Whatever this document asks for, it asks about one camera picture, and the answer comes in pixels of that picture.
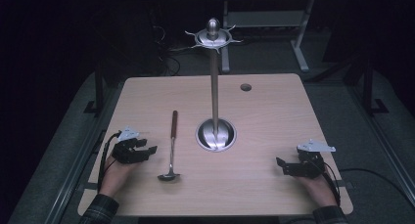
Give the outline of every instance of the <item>sleeve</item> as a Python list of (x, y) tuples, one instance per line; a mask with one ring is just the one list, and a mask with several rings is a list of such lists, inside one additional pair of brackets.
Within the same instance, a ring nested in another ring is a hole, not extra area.
[(82, 215), (79, 224), (111, 223), (119, 204), (114, 199), (98, 194)]
[(324, 206), (315, 209), (312, 214), (318, 224), (346, 224), (347, 219), (338, 206)]

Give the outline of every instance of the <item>metal utensil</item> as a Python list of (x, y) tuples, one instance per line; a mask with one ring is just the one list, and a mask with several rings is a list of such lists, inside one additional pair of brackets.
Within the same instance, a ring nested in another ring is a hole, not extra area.
[(173, 112), (173, 120), (171, 122), (170, 166), (169, 166), (167, 174), (162, 174), (162, 175), (158, 176), (158, 178), (161, 181), (171, 181), (174, 178), (176, 178), (176, 176), (180, 175), (178, 173), (173, 172), (174, 141), (176, 139), (176, 131), (177, 131), (177, 116), (178, 116), (177, 111), (174, 111)]

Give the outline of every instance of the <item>person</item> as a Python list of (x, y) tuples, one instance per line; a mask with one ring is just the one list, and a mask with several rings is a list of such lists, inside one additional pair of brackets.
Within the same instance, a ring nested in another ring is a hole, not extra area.
[[(101, 190), (82, 215), (80, 224), (111, 223), (119, 207), (114, 200), (116, 192), (124, 185), (131, 172), (140, 163), (122, 164), (109, 156), (106, 160), (106, 173)], [(295, 177), (307, 189), (319, 208), (313, 211), (318, 224), (346, 224), (342, 209), (337, 205), (335, 196), (323, 175), (314, 179)]]

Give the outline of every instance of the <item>brown handle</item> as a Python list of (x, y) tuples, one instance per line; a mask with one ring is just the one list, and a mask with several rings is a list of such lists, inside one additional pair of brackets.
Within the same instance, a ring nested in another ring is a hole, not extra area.
[(171, 138), (176, 138), (176, 130), (177, 130), (177, 111), (173, 112), (173, 120), (171, 122)]

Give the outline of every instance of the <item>round metal base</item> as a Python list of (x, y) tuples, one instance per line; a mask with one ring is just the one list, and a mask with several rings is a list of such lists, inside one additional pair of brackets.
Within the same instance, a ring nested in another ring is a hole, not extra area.
[(236, 129), (230, 122), (220, 118), (217, 136), (215, 137), (213, 120), (208, 119), (197, 128), (196, 139), (203, 149), (218, 153), (232, 147), (236, 140)]

